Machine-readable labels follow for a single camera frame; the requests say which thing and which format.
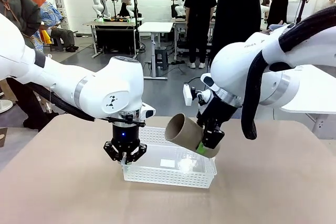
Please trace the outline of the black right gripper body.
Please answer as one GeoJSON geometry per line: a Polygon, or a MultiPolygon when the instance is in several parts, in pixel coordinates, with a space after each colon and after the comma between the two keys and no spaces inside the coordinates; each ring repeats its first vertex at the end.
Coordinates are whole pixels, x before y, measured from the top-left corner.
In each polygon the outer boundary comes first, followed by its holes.
{"type": "Polygon", "coordinates": [[[211,97],[205,101],[205,95],[199,93],[198,98],[198,113],[197,115],[204,115],[207,121],[217,121],[221,126],[222,123],[227,122],[233,114],[237,111],[235,106],[229,105],[222,101],[216,94],[210,93],[211,97]]]}

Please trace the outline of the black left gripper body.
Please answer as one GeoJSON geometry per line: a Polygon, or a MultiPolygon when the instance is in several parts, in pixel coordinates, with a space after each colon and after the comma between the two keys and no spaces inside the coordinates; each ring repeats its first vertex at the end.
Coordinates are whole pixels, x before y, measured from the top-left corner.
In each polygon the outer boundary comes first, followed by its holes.
{"type": "Polygon", "coordinates": [[[112,146],[118,151],[118,153],[132,153],[139,145],[139,127],[120,127],[112,126],[112,146]]]}

